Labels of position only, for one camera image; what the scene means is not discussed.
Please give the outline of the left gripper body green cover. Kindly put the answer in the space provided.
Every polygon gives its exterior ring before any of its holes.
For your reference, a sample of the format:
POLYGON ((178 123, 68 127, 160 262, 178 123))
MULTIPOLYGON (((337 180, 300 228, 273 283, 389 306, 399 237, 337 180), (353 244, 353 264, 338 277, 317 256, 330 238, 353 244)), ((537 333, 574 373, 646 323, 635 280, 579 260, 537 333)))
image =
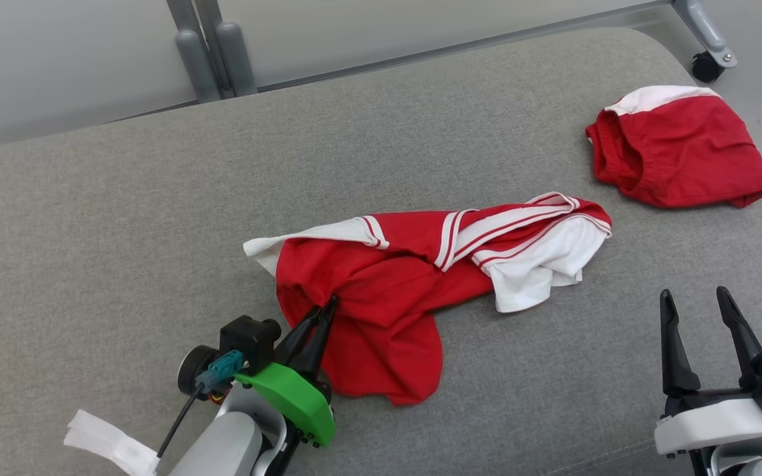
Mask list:
POLYGON ((310 442, 321 447, 332 442, 336 423, 329 401, 296 371, 281 364, 269 364, 254 376, 236 373, 235 380, 251 385, 310 442))

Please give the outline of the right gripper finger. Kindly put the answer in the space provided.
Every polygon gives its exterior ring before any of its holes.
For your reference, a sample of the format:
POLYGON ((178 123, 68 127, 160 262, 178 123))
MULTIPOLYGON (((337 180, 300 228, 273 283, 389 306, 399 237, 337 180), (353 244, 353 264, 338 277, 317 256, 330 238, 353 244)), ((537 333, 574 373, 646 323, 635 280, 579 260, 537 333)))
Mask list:
POLYGON ((747 322, 743 313, 741 313, 731 292, 725 286, 717 286, 716 299, 720 308, 720 314, 722 314, 722 320, 731 333, 737 353, 741 373, 739 386, 755 387, 758 376, 754 371, 752 361, 756 356, 762 354, 762 346, 749 322, 747 322))
POLYGON ((679 332, 679 314, 668 289, 659 295, 662 391, 681 397, 700 389, 700 379, 689 364, 679 332))

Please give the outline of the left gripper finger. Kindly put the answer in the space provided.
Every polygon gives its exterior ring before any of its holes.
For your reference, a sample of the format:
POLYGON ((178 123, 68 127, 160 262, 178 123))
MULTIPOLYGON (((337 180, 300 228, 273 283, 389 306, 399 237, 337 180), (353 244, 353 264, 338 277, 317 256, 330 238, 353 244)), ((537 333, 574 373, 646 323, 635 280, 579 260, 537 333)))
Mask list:
POLYGON ((317 305, 308 311, 308 314, 296 325, 290 332, 283 338, 281 343, 275 347, 275 362, 288 368, 294 368, 294 355, 300 352, 305 343, 306 334, 308 331, 306 325, 310 317, 314 316, 316 311, 320 309, 317 305))
POLYGON ((294 370, 300 376, 318 377, 338 304, 338 296, 330 296, 329 301, 310 317, 304 346, 294 355, 294 370))

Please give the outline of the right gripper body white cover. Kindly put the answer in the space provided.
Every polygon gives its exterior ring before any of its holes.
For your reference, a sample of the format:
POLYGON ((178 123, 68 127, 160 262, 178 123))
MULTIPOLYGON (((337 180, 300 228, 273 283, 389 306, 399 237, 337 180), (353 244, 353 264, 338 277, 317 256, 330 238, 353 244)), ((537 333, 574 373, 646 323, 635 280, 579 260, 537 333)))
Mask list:
POLYGON ((746 392, 670 391, 654 428, 659 455, 762 457, 762 409, 746 392))

